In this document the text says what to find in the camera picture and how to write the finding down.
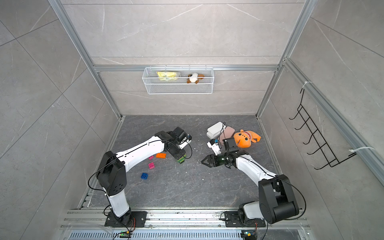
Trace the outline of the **orange lego brick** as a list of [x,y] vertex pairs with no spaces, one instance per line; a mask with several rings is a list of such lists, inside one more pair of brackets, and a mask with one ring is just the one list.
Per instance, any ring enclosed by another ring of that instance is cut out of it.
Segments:
[[158,153],[158,154],[156,154],[156,158],[159,158],[159,159],[165,159],[166,157],[167,157],[166,153]]

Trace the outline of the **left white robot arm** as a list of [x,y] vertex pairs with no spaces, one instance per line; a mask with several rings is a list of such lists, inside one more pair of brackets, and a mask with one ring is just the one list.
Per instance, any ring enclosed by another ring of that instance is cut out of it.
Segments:
[[178,163],[186,157],[184,147],[192,141],[192,136],[180,127],[173,131],[160,131],[147,141],[128,150],[113,153],[106,152],[96,172],[96,178],[108,198],[113,214],[126,217],[130,214],[130,206],[125,196],[127,172],[142,161],[160,153],[169,153]]

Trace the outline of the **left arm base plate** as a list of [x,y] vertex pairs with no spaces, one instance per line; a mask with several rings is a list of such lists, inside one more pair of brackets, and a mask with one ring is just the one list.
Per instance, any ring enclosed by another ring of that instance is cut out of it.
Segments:
[[114,212],[109,212],[105,221],[105,227],[112,228],[143,228],[146,223],[147,213],[145,211],[128,211],[121,217]]

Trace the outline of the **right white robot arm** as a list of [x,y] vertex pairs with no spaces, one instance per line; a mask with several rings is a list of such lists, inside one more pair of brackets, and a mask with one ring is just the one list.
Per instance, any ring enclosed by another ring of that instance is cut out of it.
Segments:
[[214,152],[202,160],[209,167],[235,167],[245,173],[258,187],[259,200],[239,206],[238,219],[241,225],[253,220],[263,220],[274,224],[283,220],[292,220],[299,215],[299,206],[294,194],[295,187],[285,175],[276,175],[262,167],[252,156],[240,149],[234,138],[219,141],[210,140],[207,145]]

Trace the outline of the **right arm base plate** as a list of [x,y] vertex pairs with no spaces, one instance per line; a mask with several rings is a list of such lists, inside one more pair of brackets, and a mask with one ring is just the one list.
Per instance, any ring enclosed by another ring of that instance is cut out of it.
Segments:
[[248,219],[245,214],[239,211],[225,211],[221,213],[220,220],[225,222],[227,228],[263,228],[267,226],[264,220]]

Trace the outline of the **dark green lego brick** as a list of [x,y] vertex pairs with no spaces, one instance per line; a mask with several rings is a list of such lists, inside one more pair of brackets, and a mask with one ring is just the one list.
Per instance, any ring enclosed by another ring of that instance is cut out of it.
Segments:
[[180,163],[180,164],[182,164],[184,161],[185,161],[185,158],[184,158],[184,157],[182,157],[182,158],[180,158],[180,159],[177,160],[177,162]]

